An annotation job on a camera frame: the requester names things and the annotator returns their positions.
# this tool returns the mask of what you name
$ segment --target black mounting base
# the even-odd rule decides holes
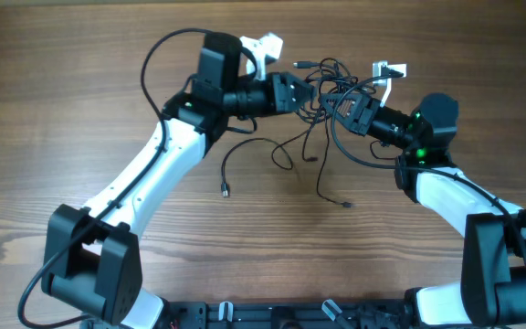
[[[411,329],[411,316],[407,314],[404,300],[367,300],[358,303],[340,303],[342,317],[354,329]],[[164,313],[154,328],[160,329],[342,329],[322,310],[321,303],[234,304],[232,322],[219,321],[219,304],[204,302],[170,302],[169,313]],[[300,326],[289,324],[272,326],[272,310],[289,308],[292,320]],[[419,328],[429,328],[423,324]],[[121,329],[103,322],[88,320],[80,329]],[[445,326],[445,329],[464,329],[462,326]]]

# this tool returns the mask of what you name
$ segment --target black electrical cord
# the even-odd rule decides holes
[[[241,128],[236,128],[236,127],[226,127],[226,130],[228,132],[233,132],[233,133],[252,134],[257,131],[257,120],[255,120],[255,118],[250,118],[250,117],[249,117],[249,120],[253,122],[253,129],[250,131],[241,129]]]
[[[253,67],[255,67],[255,71],[247,75],[248,80],[253,80],[257,76],[257,72],[258,72],[257,62],[255,61],[255,55],[253,55],[253,52],[251,52],[251,50],[245,47],[241,48],[241,52],[243,53],[243,55],[245,55],[245,57],[248,60],[251,61],[251,63],[253,63]]]
[[[394,160],[395,158],[393,157],[381,157],[381,156],[378,156],[374,150],[373,150],[373,145],[376,144],[376,143],[380,143],[381,146],[383,146],[383,143],[381,141],[372,141],[370,144],[369,144],[369,150],[371,150],[371,154],[373,155],[373,157],[377,160]]]
[[[264,141],[264,142],[269,142],[269,143],[273,143],[276,145],[276,148],[273,150],[273,152],[271,153],[271,160],[273,161],[273,163],[278,166],[279,168],[283,169],[283,170],[291,170],[293,169],[293,160],[291,160],[291,157],[289,156],[289,153],[283,148],[283,144],[280,144],[280,143],[277,143],[275,142],[274,140],[272,139],[269,139],[269,138],[264,138],[264,137],[258,137],[258,138],[249,138],[249,139],[246,139],[245,141],[241,142],[241,143],[238,143],[237,145],[233,146],[233,148],[231,148],[225,155],[225,158],[223,159],[223,163],[220,165],[220,176],[222,178],[222,183],[220,185],[220,190],[223,194],[224,197],[229,197],[230,196],[230,185],[226,182],[226,161],[228,160],[228,157],[239,147],[245,145],[246,143],[251,143],[251,142],[255,142],[255,141]],[[283,153],[285,154],[285,156],[288,158],[288,161],[289,161],[289,167],[286,167],[286,166],[283,166],[283,165],[280,165],[276,160],[275,158],[273,157],[273,154],[275,153],[275,150],[276,149],[281,149],[281,151],[283,151]]]
[[[333,66],[328,65],[327,64],[328,62],[333,62]],[[280,167],[282,169],[286,169],[286,168],[277,163],[277,161],[274,158],[275,152],[279,148],[281,148],[283,152],[287,152],[287,151],[285,151],[282,148],[282,146],[284,146],[287,143],[291,143],[291,142],[299,139],[303,135],[305,135],[305,137],[304,137],[303,145],[302,145],[302,148],[301,148],[301,158],[302,158],[302,160],[305,161],[305,162],[318,161],[318,157],[316,157],[316,156],[307,157],[305,155],[305,152],[306,152],[306,146],[308,144],[308,139],[310,138],[311,131],[314,129],[314,127],[318,123],[326,122],[326,119],[330,118],[330,116],[331,116],[329,113],[327,113],[323,109],[323,106],[321,106],[321,102],[320,102],[320,100],[321,100],[321,89],[322,89],[322,86],[324,85],[324,83],[330,82],[330,83],[333,83],[335,85],[327,93],[337,93],[337,92],[343,92],[344,90],[348,90],[349,88],[351,88],[352,86],[354,86],[358,82],[358,78],[351,75],[351,72],[348,70],[346,65],[344,65],[338,59],[335,59],[335,58],[325,58],[319,63],[317,63],[317,62],[296,62],[296,63],[294,63],[294,66],[296,68],[298,68],[298,69],[318,68],[318,69],[315,69],[312,73],[310,73],[306,77],[306,79],[304,81],[307,82],[307,83],[315,82],[315,87],[314,87],[314,91],[312,93],[312,95],[313,95],[312,98],[315,99],[316,95],[318,95],[317,102],[320,105],[316,108],[316,107],[313,106],[313,102],[311,102],[309,109],[306,109],[305,106],[302,106],[301,108],[299,108],[298,111],[296,111],[298,116],[305,123],[310,125],[310,127],[305,132],[300,133],[299,135],[287,140],[286,142],[284,142],[282,144],[278,144],[277,142],[273,142],[273,143],[276,144],[276,147],[273,149],[273,151],[271,153],[271,159],[273,160],[275,165],[277,165],[278,167]],[[364,87],[362,89],[362,92],[364,92],[366,94],[373,94],[373,93],[376,92],[376,90],[372,86],[367,86],[367,87]],[[235,129],[228,129],[228,130],[232,131],[232,132],[235,132],[235,133],[242,133],[242,132],[237,132]],[[326,157],[327,157],[328,147],[329,146],[330,146],[330,137],[329,137],[329,135],[327,133],[327,135],[326,135],[326,150],[324,152],[325,153],[324,161],[322,163],[320,172],[318,173],[318,179],[317,179],[317,182],[316,182],[317,183],[316,184],[316,193],[322,199],[327,200],[329,202],[332,202],[332,203],[334,203],[336,205],[340,205],[340,206],[343,206],[343,207],[351,207],[352,204],[349,203],[349,202],[334,201],[331,198],[324,196],[320,192],[321,174],[322,174],[323,168],[324,168],[324,166],[326,164]],[[227,155],[232,153],[234,150],[235,150],[235,148],[231,149]],[[226,181],[226,177],[224,175],[222,175],[222,172],[223,172],[222,167],[223,166],[221,166],[221,180],[222,180],[221,191],[222,191],[223,196],[230,196],[230,191],[229,191],[230,188],[229,188],[229,185],[228,185],[228,183]]]
[[[147,54],[147,56],[145,57],[145,61],[143,62],[143,66],[142,66],[142,73],[141,73],[141,84],[142,84],[142,90],[143,90],[143,94],[145,95],[145,98],[147,99],[147,101],[152,105],[152,109],[153,111],[155,112],[155,115],[158,117],[158,120],[160,122],[160,125],[162,127],[162,140],[160,141],[160,145],[157,149],[157,151],[155,152],[155,154],[153,155],[152,159],[150,160],[150,162],[141,170],[141,172],[127,185],[127,187],[125,187],[125,189],[123,189],[119,195],[114,199],[112,200],[109,205],[102,211],[100,212],[95,218],[94,220],[91,220],[84,228],[82,228],[75,236],[74,238],[72,238],[70,240],[70,242],[66,245],[66,247],[62,250],[60,250],[59,252],[57,252],[56,254],[54,254],[47,262],[46,264],[44,264],[40,270],[38,270],[38,272],[36,273],[36,275],[34,275],[34,277],[32,278],[32,280],[29,282],[29,284],[26,286],[26,289],[24,290],[24,293],[22,294],[22,296],[20,297],[19,299],[19,303],[17,305],[17,318],[19,319],[19,322],[21,324],[23,324],[24,326],[28,327],[28,328],[34,328],[34,329],[44,329],[44,328],[47,328],[47,329],[52,329],[52,328],[59,328],[61,326],[65,326],[65,325],[69,325],[69,324],[74,324],[74,323],[77,323],[77,322],[80,322],[82,320],[86,320],[86,319],[89,319],[90,316],[89,315],[81,315],[81,316],[77,316],[77,317],[74,317],[74,318],[71,318],[71,319],[68,319],[68,320],[65,320],[65,321],[61,321],[61,322],[57,322],[57,323],[54,323],[54,324],[35,324],[35,323],[32,323],[30,322],[29,320],[27,320],[26,318],[26,303],[27,303],[27,298],[29,297],[30,293],[34,290],[34,288],[36,287],[36,284],[38,281],[40,281],[40,279],[42,279],[42,277],[44,277],[44,275],[50,270],[50,268],[58,261],[58,259],[60,257],[62,257],[62,255],[64,255],[70,247],[74,246],[75,244],[77,243],[80,243],[87,234],[89,234],[89,232],[98,224],[102,221],[102,219],[107,216],[116,206],[118,206],[120,204],[120,202],[132,191],[132,189],[142,180],[142,178],[147,174],[147,172],[149,172],[149,170],[152,168],[152,166],[155,164],[155,162],[158,160],[158,158],[160,157],[160,155],[162,154],[162,151],[164,150],[164,147],[165,147],[165,123],[163,122],[163,117],[162,115],[160,114],[160,110],[158,109],[158,107],[155,105],[155,102],[153,102],[152,100],[152,97],[150,96],[149,92],[147,91],[147,88],[145,87],[145,70],[147,69],[147,64],[150,60],[150,57],[152,56],[153,52],[155,52],[155,50],[161,46],[161,44],[163,42],[165,42],[167,39],[169,39],[170,37],[174,37],[174,36],[177,36],[177,35],[180,35],[180,34],[183,34],[183,33],[188,33],[188,32],[197,32],[197,33],[204,33],[204,34],[208,34],[208,33],[211,33],[211,31],[209,30],[206,30],[206,29],[202,29],[202,28],[184,28],[184,29],[180,29],[180,30],[177,30],[177,31],[174,31],[170,34],[168,34],[167,36],[165,37],[162,37],[157,43],[155,43],[155,45],[153,45],[153,47],[150,49],[149,53]],[[186,81],[185,85],[184,85],[184,90],[185,90],[185,87],[188,86],[188,83],[190,82],[191,79],[193,79],[194,76],[191,76],[190,78],[188,78],[188,80]]]
[[[357,83],[355,86],[353,86],[352,88],[350,88],[349,90],[344,92],[343,95],[338,99],[338,101],[336,101],[336,104],[334,106],[334,112],[337,111],[338,107],[342,104],[342,102],[344,101],[346,96],[348,96],[350,93],[354,92],[355,90],[360,90],[365,84],[373,82],[373,81],[376,81],[376,80],[383,80],[383,79],[390,79],[390,78],[400,78],[401,76],[402,75],[399,72],[392,71],[392,74],[390,74],[390,75],[370,78],[370,79],[367,79],[367,80],[364,80],[362,82]],[[336,146],[338,146],[338,148],[341,150],[341,152],[344,155],[346,155],[346,157],[348,157],[350,160],[354,161],[355,163],[357,163],[359,165],[365,165],[365,166],[369,166],[369,167],[372,167],[372,168],[393,169],[393,170],[397,169],[396,165],[373,164],[373,163],[369,163],[367,161],[364,161],[362,159],[359,159],[359,158],[355,157],[354,155],[350,154],[344,148],[344,146],[342,146],[342,144],[338,140],[338,135],[336,134],[335,127],[336,127],[335,126],[335,120],[332,118],[332,120],[331,120],[332,139],[333,139],[334,143],[336,144]],[[480,187],[478,187],[474,183],[468,181],[467,179],[463,179],[461,177],[458,177],[458,176],[452,175],[452,174],[448,174],[448,173],[443,172],[443,171],[439,171],[439,170],[431,169],[431,168],[426,168],[426,167],[413,167],[413,166],[404,166],[402,169],[412,170],[412,171],[417,171],[417,172],[426,172],[426,173],[442,175],[442,176],[451,178],[451,179],[453,179],[453,180],[455,180],[455,181],[457,181],[459,183],[464,184],[465,186],[468,186],[468,187],[472,188],[474,191],[476,191],[482,197],[486,198],[490,202],[491,205],[493,205],[495,208],[500,210],[500,212],[504,215],[505,225],[507,225],[510,228],[510,230],[512,231],[512,233],[513,233],[513,235],[515,237],[515,242],[517,243],[517,247],[519,247],[519,250],[521,252],[521,256],[522,256],[523,262],[525,264],[525,270],[526,270],[526,244],[525,244],[525,240],[522,237],[521,232],[517,229],[517,226],[515,225],[514,219],[510,215],[509,211],[507,211],[507,209],[503,205],[500,204],[500,202],[498,201],[497,198],[490,196],[486,191],[484,191],[483,189],[481,189]]]

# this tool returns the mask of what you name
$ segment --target wood grain surface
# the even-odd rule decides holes
[[[0,8],[0,328],[18,327],[16,303],[41,265],[47,221],[61,203],[82,205],[142,149],[155,118],[139,87],[142,60],[162,35],[204,27],[237,36],[283,37],[274,70],[335,57],[360,77],[371,63],[408,63],[390,107],[410,112],[430,92],[460,104],[452,155],[488,190],[526,207],[526,5],[517,2],[236,2]],[[195,72],[201,37],[173,39],[148,70],[162,103]],[[257,136],[287,140],[295,115],[259,121]],[[341,131],[368,158],[371,138]],[[321,301],[401,297],[459,279],[462,238],[414,205],[392,173],[364,168],[331,148],[294,171],[251,144],[227,166],[233,195],[220,196],[220,162],[244,136],[227,133],[163,203],[142,241],[145,287],[172,301]],[[324,134],[308,154],[321,156]],[[379,150],[393,155],[395,150]],[[36,292],[28,316],[77,314]]]

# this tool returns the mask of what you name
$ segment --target robotic arm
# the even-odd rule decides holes
[[[270,58],[279,56],[280,43],[273,35],[259,44],[241,40],[207,33],[191,92],[179,92],[164,104],[164,125],[158,123],[142,151],[82,209],[62,205],[54,212],[45,262],[83,228],[92,228],[43,275],[44,293],[88,314],[82,325],[86,328],[408,329],[526,323],[526,273],[524,268],[511,268],[507,260],[509,252],[524,252],[503,224],[507,211],[516,218],[513,222],[526,246],[526,210],[471,183],[451,162],[448,147],[457,131],[458,104],[444,94],[426,96],[411,115],[363,93],[322,95],[321,105],[350,132],[403,150],[389,168],[394,169],[397,186],[465,237],[461,281],[410,289],[403,300],[340,305],[332,300],[322,305],[167,302],[144,290],[139,239],[169,192],[224,133],[229,116],[290,113],[312,97],[312,87],[287,72],[260,74]],[[244,48],[253,50],[247,52],[250,74],[238,77]],[[383,65],[382,70],[389,69]],[[160,153],[149,171],[102,221],[96,221],[156,151]],[[100,251],[90,246],[94,241],[102,242]]]

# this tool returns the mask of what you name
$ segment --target small connector plug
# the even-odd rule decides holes
[[[230,197],[230,186],[226,182],[220,185],[220,191],[223,197]]]
[[[301,60],[293,63],[293,67],[296,69],[311,69],[314,67],[319,66],[320,63],[308,61],[308,60]]]

